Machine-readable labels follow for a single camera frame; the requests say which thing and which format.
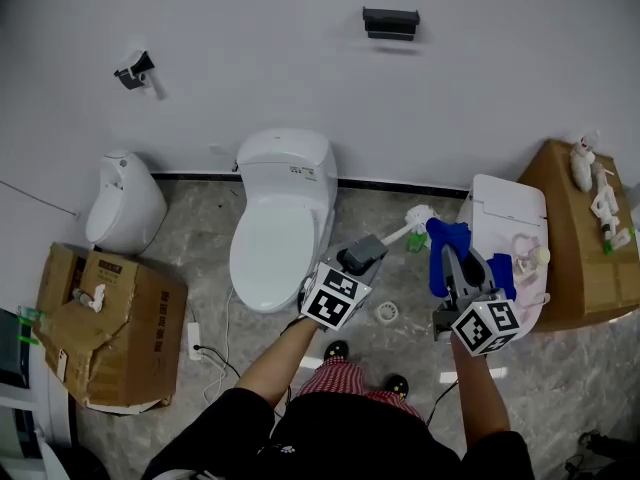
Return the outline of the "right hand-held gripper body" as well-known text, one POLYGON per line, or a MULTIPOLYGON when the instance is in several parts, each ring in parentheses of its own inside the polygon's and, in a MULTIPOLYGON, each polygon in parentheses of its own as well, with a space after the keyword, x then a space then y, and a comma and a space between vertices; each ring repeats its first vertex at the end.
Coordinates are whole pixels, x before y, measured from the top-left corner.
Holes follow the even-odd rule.
POLYGON ((514 301, 503 289, 445 301, 433 313, 434 340, 456 336, 471 356, 497 352, 520 331, 514 301))

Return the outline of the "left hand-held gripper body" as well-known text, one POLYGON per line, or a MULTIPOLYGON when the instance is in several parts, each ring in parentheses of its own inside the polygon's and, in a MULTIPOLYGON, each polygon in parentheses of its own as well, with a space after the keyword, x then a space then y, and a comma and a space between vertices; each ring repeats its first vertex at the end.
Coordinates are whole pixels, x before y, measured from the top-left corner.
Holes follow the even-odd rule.
POLYGON ((372 288, 320 262, 303 286, 300 313, 322 327, 339 330, 363 304, 372 288))

